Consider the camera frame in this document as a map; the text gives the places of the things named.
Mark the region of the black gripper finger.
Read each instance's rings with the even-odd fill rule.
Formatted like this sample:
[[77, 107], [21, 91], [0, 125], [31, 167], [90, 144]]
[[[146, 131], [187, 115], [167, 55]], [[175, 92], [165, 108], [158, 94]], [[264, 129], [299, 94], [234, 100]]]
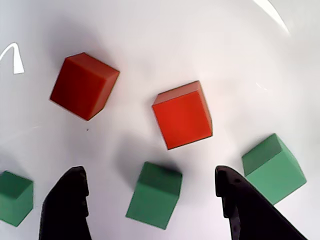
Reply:
[[241, 174], [215, 168], [215, 193], [222, 200], [233, 240], [304, 240], [305, 237]]
[[71, 167], [50, 190], [42, 204], [40, 240], [90, 240], [87, 223], [89, 196], [83, 166]]

